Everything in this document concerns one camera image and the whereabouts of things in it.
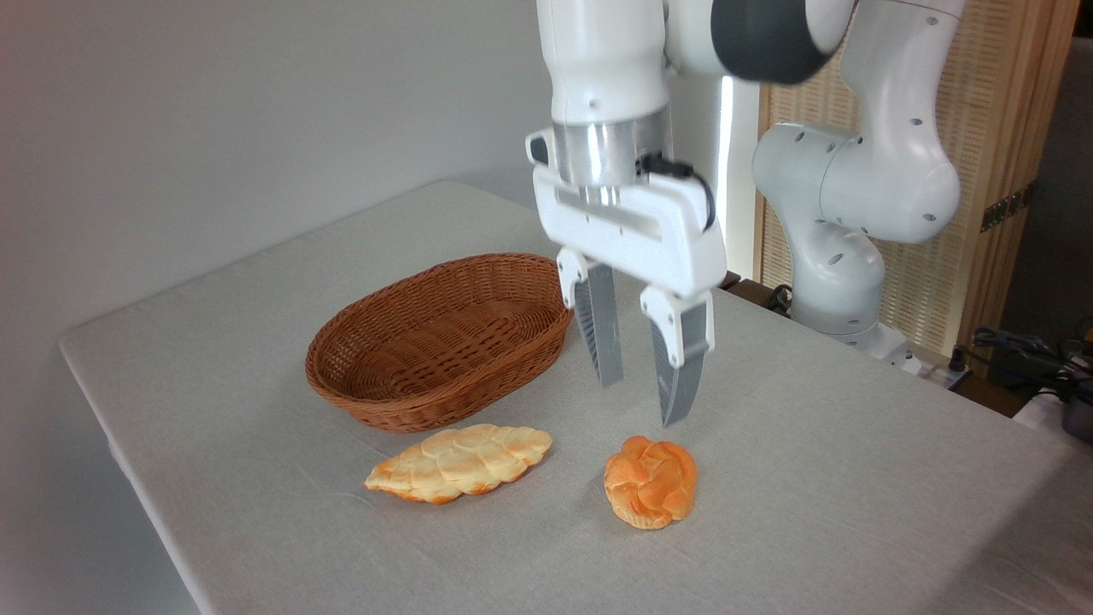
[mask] wooden panel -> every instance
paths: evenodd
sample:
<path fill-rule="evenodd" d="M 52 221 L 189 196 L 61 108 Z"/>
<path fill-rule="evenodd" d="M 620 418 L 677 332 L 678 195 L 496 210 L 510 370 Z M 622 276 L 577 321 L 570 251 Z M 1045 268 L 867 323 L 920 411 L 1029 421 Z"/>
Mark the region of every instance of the wooden panel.
<path fill-rule="evenodd" d="M 1019 46 L 1008 92 L 1009 108 L 1000 141 L 1006 146 L 995 156 L 992 168 L 992 201 L 1012 193 L 1032 181 L 1039 167 L 1051 110 L 1062 79 L 1079 0 L 1044 0 L 1026 7 L 1022 21 L 1025 32 L 1034 34 Z M 972 237 L 976 241 L 976 259 L 969 272 L 968 295 L 961 319 L 957 341 L 968 344 L 979 327 L 998 327 L 1016 261 L 1025 213 Z"/>

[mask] gray fabric surface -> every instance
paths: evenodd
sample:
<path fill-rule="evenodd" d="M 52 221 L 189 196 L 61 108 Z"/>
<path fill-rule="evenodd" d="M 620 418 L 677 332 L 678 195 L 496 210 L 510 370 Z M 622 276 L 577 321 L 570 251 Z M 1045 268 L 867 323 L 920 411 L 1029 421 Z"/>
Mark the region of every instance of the gray fabric surface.
<path fill-rule="evenodd" d="M 357 424 L 308 388 L 345 304 L 451 258 L 553 255 L 527 209 L 439 182 L 70 332 L 61 347 L 208 613 L 1093 612 L 1093 464 L 1048 438 L 728 294 L 691 415 L 659 426 L 639 285 L 619 276 L 626 379 L 578 334 L 461 425 L 554 449 L 442 507 L 364 490 L 424 435 Z M 700 466 L 693 515 L 611 512 L 635 434 Z"/>

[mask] wicker basket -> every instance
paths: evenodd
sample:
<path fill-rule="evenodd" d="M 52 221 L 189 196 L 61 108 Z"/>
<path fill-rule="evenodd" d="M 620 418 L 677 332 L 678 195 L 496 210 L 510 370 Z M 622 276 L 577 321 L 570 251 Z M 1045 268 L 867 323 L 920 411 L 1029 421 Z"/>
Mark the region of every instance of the wicker basket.
<path fill-rule="evenodd" d="M 397 434 L 469 417 L 557 359 L 573 312 L 553 260 L 453 260 L 353 303 L 307 351 L 307 382 L 361 423 Z"/>

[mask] round braided bread roll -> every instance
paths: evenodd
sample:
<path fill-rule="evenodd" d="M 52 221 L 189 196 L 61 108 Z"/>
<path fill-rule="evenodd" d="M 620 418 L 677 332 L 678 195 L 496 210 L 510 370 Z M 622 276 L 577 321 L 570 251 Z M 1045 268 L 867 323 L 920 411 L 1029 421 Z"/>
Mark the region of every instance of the round braided bread roll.
<path fill-rule="evenodd" d="M 638 530 L 681 521 L 694 507 L 698 466 L 686 449 L 634 436 L 611 456 L 603 488 L 615 516 Z"/>
<path fill-rule="evenodd" d="M 530 427 L 446 429 L 377 465 L 364 486 L 406 500 L 443 505 L 516 481 L 542 461 L 551 445 L 550 434 Z"/>

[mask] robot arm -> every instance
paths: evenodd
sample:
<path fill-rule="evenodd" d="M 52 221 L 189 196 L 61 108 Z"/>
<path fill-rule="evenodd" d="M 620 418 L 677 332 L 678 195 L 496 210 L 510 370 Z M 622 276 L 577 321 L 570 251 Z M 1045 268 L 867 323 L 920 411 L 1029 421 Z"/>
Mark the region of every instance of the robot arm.
<path fill-rule="evenodd" d="M 794 259 L 792 319 L 910 372 L 906 340 L 879 322 L 884 262 L 869 237 L 922 243 L 956 212 L 935 98 L 963 4 L 859 2 L 841 69 L 860 128 L 779 123 L 753 159 Z"/>
<path fill-rule="evenodd" d="M 639 300 L 665 425 L 694 400 L 714 347 L 709 288 L 726 270 L 708 186 L 671 161 L 666 72 L 803 81 L 838 47 L 854 4 L 538 0 L 553 84 L 553 125 L 527 139 L 540 221 L 563 246 L 563 297 L 604 387 L 622 378 L 613 270 L 648 282 Z"/>

